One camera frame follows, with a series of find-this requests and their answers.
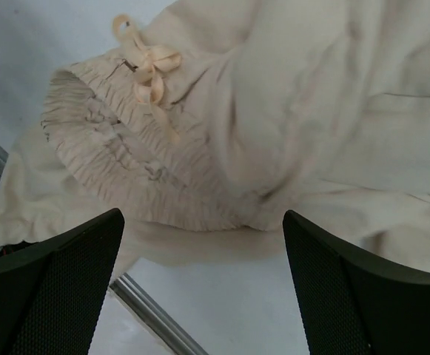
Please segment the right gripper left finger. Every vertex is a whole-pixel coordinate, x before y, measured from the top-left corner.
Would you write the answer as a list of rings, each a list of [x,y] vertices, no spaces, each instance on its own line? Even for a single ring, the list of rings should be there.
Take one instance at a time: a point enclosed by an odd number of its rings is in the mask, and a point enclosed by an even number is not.
[[[0,354],[87,354],[124,230],[111,209],[0,257]]]

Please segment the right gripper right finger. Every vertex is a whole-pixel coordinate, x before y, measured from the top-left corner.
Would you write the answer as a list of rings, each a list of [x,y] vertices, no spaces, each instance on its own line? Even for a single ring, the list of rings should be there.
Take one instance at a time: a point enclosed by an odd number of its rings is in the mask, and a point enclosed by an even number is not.
[[[294,211],[286,253],[311,354],[430,354],[430,273],[342,240]]]

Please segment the beige trousers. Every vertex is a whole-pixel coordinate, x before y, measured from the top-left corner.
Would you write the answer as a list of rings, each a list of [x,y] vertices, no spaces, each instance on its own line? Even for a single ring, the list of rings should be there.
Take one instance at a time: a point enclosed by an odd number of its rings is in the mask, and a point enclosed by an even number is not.
[[[177,1],[55,71],[0,181],[0,246],[120,209],[113,274],[254,259],[293,210],[430,272],[430,1]]]

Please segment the aluminium frame rail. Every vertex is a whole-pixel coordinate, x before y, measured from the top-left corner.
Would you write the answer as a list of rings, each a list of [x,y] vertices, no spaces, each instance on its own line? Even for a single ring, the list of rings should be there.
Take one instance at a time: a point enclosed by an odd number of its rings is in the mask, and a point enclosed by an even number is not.
[[[130,275],[123,274],[110,288],[175,354],[208,355]]]

